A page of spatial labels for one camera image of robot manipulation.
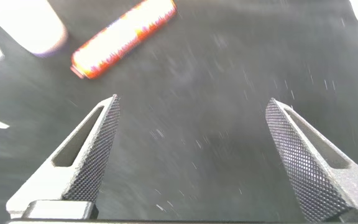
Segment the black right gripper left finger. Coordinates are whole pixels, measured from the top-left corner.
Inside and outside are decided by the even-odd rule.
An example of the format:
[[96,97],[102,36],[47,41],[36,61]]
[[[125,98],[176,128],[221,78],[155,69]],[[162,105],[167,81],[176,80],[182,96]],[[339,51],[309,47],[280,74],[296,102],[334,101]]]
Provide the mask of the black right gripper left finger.
[[11,218],[38,200],[95,202],[119,124],[119,98],[100,101],[7,201]]

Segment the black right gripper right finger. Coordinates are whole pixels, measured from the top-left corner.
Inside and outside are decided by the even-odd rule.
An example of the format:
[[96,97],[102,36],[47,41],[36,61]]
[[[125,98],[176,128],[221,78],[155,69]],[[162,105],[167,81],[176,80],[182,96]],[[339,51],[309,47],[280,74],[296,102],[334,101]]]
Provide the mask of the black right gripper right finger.
[[309,222],[358,222],[358,165],[290,106],[272,98],[265,120]]

